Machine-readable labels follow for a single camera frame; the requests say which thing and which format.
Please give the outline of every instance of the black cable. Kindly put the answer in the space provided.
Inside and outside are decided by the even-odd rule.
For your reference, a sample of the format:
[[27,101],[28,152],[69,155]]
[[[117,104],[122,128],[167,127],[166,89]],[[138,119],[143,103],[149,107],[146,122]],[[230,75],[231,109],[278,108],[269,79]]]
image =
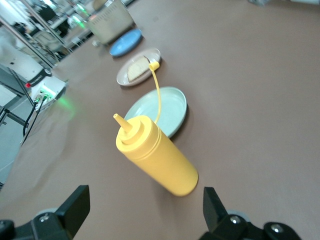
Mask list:
[[0,182],[0,191],[4,187],[4,185],[5,185],[4,183]]
[[34,120],[33,120],[33,122],[32,122],[32,125],[31,125],[31,127],[28,129],[28,132],[26,133],[26,136],[25,136],[25,138],[24,138],[21,146],[22,146],[22,145],[25,143],[25,141],[27,140],[27,137],[29,136],[29,133],[30,133],[32,127],[34,126],[34,124],[35,124],[35,122],[36,122],[36,120],[37,120],[37,117],[38,117],[38,115],[39,115],[39,113],[40,113],[40,111],[41,111],[42,104],[44,104],[44,101],[47,99],[47,97],[48,97],[47,95],[45,95],[45,96],[43,97],[42,102],[41,102],[41,104],[40,104],[40,107],[39,107],[38,111],[36,112],[36,115],[35,115]]
[[24,92],[21,92],[17,89],[14,89],[13,87],[5,84],[4,82],[0,82],[0,85],[3,85],[5,88],[9,89],[11,92],[13,92],[14,94],[18,95],[20,98],[25,94]]
[[37,106],[37,102],[34,102],[34,103],[33,103],[32,110],[31,110],[31,112],[30,112],[30,114],[29,114],[28,118],[25,120],[25,123],[24,123],[24,125],[23,125],[23,130],[22,130],[22,134],[23,134],[23,136],[25,136],[25,135],[26,135],[26,128],[27,128],[28,122],[29,122],[29,120],[30,120],[30,118],[31,118],[32,114],[34,113],[34,111],[35,111],[35,109],[36,109],[36,106]]
[[25,89],[24,84],[22,83],[22,80],[20,79],[20,77],[18,76],[18,74],[12,70],[11,68],[9,68],[10,73],[13,75],[13,77],[15,78],[15,80],[18,82],[19,86],[21,87],[21,89],[23,90],[24,94],[26,95],[26,97],[28,98],[29,102],[31,103],[31,105],[34,104],[34,102],[32,101],[31,97],[29,96],[27,90]]

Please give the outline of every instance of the bread slice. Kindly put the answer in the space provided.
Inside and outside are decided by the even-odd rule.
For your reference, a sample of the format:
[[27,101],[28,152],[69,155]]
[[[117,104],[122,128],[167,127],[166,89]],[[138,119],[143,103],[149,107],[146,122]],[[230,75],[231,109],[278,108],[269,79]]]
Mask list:
[[129,83],[144,74],[149,69],[149,63],[149,59],[145,56],[141,56],[134,61],[127,70]]

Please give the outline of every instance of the green light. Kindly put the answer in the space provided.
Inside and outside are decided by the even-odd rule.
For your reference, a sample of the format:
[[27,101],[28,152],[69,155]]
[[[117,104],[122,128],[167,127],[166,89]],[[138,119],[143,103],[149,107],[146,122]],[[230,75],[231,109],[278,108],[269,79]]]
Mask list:
[[77,6],[78,6],[78,8],[79,8],[81,11],[83,11],[83,12],[86,11],[79,3],[77,4]]
[[50,98],[53,98],[54,96],[56,96],[57,94],[52,91],[50,88],[46,87],[45,85],[42,85],[43,91],[47,92],[48,94],[50,94]]
[[72,16],[72,18],[76,21],[77,24],[81,24],[81,21],[76,16]]
[[76,110],[75,106],[70,102],[70,100],[68,100],[65,96],[62,96],[56,103],[70,113],[69,120],[72,120],[74,118],[74,116],[76,115]]

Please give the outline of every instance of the bottle nozzle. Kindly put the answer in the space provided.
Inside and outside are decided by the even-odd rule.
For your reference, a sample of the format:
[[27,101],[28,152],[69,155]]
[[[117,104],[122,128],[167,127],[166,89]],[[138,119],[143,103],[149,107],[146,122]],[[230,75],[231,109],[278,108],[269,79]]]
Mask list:
[[150,69],[151,71],[155,71],[155,70],[157,70],[159,67],[160,67],[160,64],[159,64],[159,62],[157,62],[157,61],[154,61],[154,62],[152,62],[152,63],[149,64],[149,69]]
[[124,129],[126,133],[130,132],[132,125],[123,119],[119,114],[113,115],[113,118],[118,122],[118,124]]

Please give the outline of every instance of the bottle cap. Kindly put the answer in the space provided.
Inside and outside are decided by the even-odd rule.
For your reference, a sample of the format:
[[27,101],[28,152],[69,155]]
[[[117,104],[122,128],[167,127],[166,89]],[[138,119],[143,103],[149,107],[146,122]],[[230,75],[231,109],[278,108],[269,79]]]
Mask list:
[[134,161],[150,153],[159,141],[160,129],[148,116],[136,116],[128,121],[115,114],[121,126],[116,137],[116,147]]
[[158,61],[154,61],[154,62],[151,62],[151,63],[149,64],[149,69],[150,69],[151,71],[155,71],[155,70],[157,70],[159,67],[160,67],[160,63],[159,63]]

